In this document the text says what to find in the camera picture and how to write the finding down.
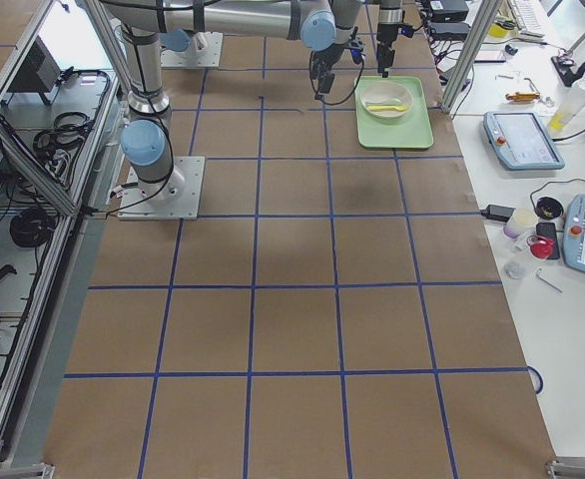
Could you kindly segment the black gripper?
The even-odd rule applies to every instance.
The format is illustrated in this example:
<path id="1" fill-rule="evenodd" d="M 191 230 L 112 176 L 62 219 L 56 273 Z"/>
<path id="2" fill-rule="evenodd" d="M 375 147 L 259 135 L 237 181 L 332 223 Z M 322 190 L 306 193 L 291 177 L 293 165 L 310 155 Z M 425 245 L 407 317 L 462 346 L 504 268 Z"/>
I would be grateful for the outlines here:
<path id="1" fill-rule="evenodd" d="M 314 98 L 326 103 L 325 95 L 330 93 L 334 82 L 332 67 L 340 60 L 344 51 L 350 53 L 351 59 L 359 70 L 353 86 L 340 103 L 347 102 L 355 93 L 365 67 L 364 44 L 361 40 L 349 40 L 344 44 L 332 44 L 325 50 L 311 51 L 308 58 L 308 78 Z"/>
<path id="2" fill-rule="evenodd" d="M 406 23 L 379 23 L 377 25 L 376 61 L 377 73 L 387 78 L 389 69 L 393 66 L 395 50 L 393 43 L 399 36 L 412 37 L 412 26 Z"/>

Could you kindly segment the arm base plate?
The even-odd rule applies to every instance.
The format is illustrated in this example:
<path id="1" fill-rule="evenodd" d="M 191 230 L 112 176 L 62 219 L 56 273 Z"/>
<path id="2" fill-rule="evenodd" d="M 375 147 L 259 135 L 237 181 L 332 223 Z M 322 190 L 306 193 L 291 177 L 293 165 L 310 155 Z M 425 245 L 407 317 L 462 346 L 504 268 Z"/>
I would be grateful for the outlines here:
<path id="1" fill-rule="evenodd" d="M 195 34 L 189 47 L 181 52 L 165 47 L 161 65 L 165 70 L 199 70 L 220 67 L 224 35 L 217 32 Z"/>
<path id="2" fill-rule="evenodd" d="M 204 157 L 175 157 L 168 184 L 141 182 L 125 189 L 116 211 L 122 221 L 195 220 L 205 172 Z"/>

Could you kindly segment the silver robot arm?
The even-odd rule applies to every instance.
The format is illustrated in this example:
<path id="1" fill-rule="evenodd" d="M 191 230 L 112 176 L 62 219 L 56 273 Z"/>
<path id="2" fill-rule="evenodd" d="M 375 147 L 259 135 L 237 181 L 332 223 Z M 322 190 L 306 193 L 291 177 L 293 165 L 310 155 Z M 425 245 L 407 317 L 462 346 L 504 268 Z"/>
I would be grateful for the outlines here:
<path id="1" fill-rule="evenodd" d="M 405 13 L 402 1 L 355 1 L 335 0 L 328 2 L 335 22 L 336 36 L 333 43 L 326 50 L 328 65 L 332 67 L 338 62 L 351 40 L 356 37 L 355 25 L 359 12 L 364 4 L 378 6 L 376 27 L 376 62 L 377 73 L 383 78 L 389 74 L 394 63 L 395 50 L 393 43 L 400 34 L 407 32 L 411 37 L 413 28 L 404 23 Z"/>
<path id="2" fill-rule="evenodd" d="M 158 126 L 170 115 L 161 72 L 162 34 L 214 32 L 300 41 L 310 49 L 308 74 L 323 102 L 332 67 L 344 50 L 363 62 L 356 45 L 360 1 L 104 1 L 122 27 L 132 82 L 128 102 L 140 118 Z"/>

